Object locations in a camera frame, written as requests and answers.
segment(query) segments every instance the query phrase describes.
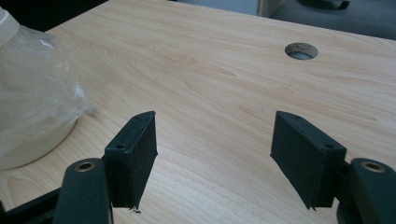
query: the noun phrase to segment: clamp jaw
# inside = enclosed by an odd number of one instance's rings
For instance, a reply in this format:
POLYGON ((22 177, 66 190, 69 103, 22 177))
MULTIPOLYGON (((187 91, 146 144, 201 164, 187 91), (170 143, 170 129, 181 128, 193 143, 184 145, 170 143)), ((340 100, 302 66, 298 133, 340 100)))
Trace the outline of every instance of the clamp jaw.
POLYGON ((131 118, 102 159, 71 164, 62 187, 5 211, 0 223, 113 223, 112 207, 139 206, 157 153, 153 111, 131 118))
POLYGON ((271 157, 305 206, 331 207, 340 224, 394 223, 396 174, 379 161, 344 161, 347 149, 307 120, 276 112, 271 157))

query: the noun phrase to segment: table surface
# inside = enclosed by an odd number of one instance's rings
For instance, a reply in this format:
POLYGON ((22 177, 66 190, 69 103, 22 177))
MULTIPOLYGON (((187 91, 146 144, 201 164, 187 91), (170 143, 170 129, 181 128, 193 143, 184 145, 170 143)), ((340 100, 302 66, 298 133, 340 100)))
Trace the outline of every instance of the table surface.
POLYGON ((306 210, 270 158, 277 110, 396 168, 396 42, 164 0, 110 0, 49 31, 95 109, 43 158, 0 171, 6 209, 100 158, 132 116, 154 110, 159 156, 140 209, 115 223, 336 223, 306 210), (294 60, 305 42, 318 57, 294 60))

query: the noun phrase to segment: plastic bag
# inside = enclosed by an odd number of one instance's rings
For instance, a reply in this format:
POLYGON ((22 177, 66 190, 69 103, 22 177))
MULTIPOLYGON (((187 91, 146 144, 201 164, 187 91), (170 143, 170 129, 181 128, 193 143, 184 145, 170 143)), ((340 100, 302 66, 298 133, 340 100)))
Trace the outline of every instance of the plastic bag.
POLYGON ((53 35, 21 26, 0 47, 0 169, 45 155, 91 108, 53 35))

